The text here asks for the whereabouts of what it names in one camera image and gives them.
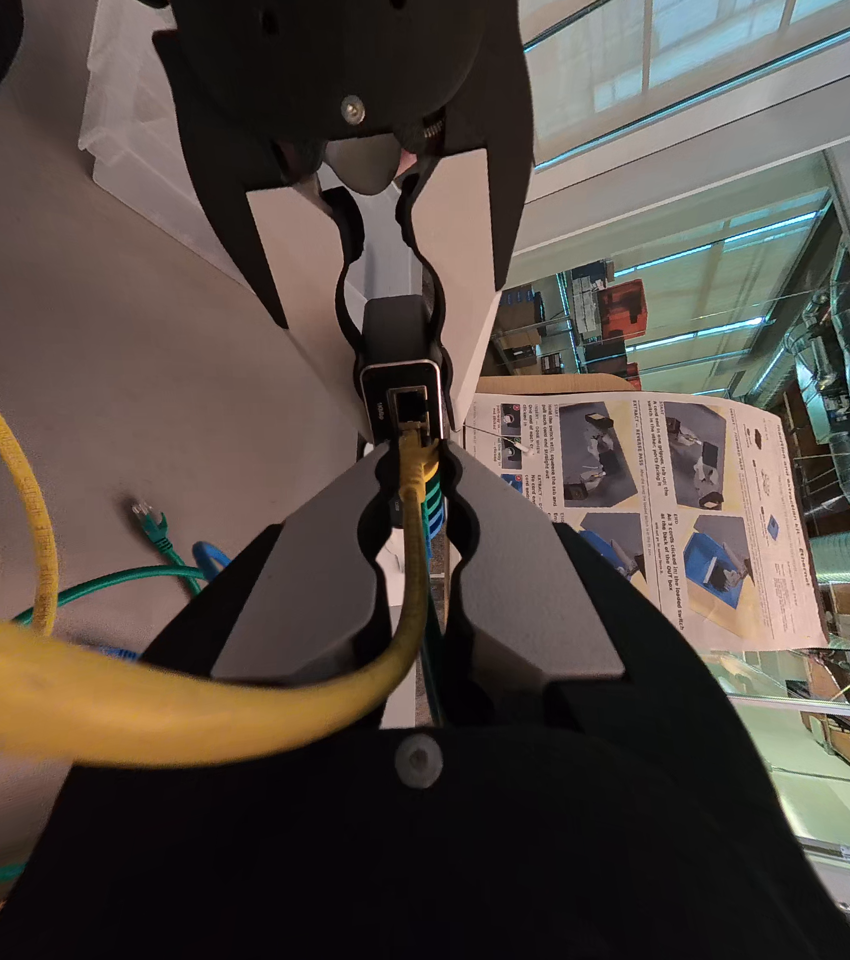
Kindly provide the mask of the clear plastic bin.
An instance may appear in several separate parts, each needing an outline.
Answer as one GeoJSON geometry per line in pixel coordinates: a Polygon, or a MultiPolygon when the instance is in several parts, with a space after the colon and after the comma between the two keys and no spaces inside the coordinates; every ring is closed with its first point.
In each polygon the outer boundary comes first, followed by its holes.
{"type": "Polygon", "coordinates": [[[167,75],[153,35],[175,26],[170,8],[99,1],[79,148],[103,190],[243,287],[215,236],[184,160],[167,75]]]}

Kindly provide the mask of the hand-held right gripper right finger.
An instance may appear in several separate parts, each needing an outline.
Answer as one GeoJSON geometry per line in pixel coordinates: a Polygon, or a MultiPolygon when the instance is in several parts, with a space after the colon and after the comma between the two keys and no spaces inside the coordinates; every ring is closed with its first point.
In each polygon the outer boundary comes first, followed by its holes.
{"type": "Polygon", "coordinates": [[[439,465],[457,556],[435,656],[445,718],[495,721],[552,684],[623,678],[548,515],[453,441],[440,444],[439,465]]]}

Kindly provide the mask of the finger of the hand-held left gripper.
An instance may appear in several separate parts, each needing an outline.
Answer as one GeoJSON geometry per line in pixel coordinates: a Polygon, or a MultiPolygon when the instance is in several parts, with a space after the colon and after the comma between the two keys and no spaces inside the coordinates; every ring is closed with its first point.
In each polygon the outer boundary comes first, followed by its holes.
{"type": "Polygon", "coordinates": [[[247,193],[287,335],[336,408],[360,434],[367,414],[355,382],[358,335],[349,312],[345,256],[331,208],[297,186],[247,193]]]}
{"type": "Polygon", "coordinates": [[[488,158],[484,148],[427,157],[398,181],[409,207],[399,221],[432,275],[444,315],[435,335],[445,374],[452,429],[471,409],[501,298],[493,253],[488,158]]]}

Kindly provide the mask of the black ethernet switch box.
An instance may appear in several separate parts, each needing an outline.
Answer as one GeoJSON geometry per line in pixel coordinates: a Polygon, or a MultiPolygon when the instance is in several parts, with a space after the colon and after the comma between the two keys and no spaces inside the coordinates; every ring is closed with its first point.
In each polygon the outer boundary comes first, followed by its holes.
{"type": "Polygon", "coordinates": [[[421,294],[377,297],[364,307],[356,383],[374,446],[409,428],[424,445],[447,436],[442,357],[430,319],[421,294]]]}

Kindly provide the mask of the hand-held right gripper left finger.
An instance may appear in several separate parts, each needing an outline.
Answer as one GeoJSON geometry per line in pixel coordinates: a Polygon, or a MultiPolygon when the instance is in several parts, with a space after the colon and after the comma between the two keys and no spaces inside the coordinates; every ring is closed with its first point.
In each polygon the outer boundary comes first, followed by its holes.
{"type": "Polygon", "coordinates": [[[388,644],[405,586],[380,499],[379,464],[393,453],[374,447],[287,518],[213,679],[301,687],[349,673],[388,644]]]}

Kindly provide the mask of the printed instruction sheet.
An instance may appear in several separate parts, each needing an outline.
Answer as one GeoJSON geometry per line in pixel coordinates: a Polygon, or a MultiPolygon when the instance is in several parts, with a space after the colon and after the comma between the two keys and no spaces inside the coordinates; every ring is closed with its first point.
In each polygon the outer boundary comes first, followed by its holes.
{"type": "Polygon", "coordinates": [[[702,652],[824,649],[783,426],[721,399],[478,391],[465,449],[702,652]]]}

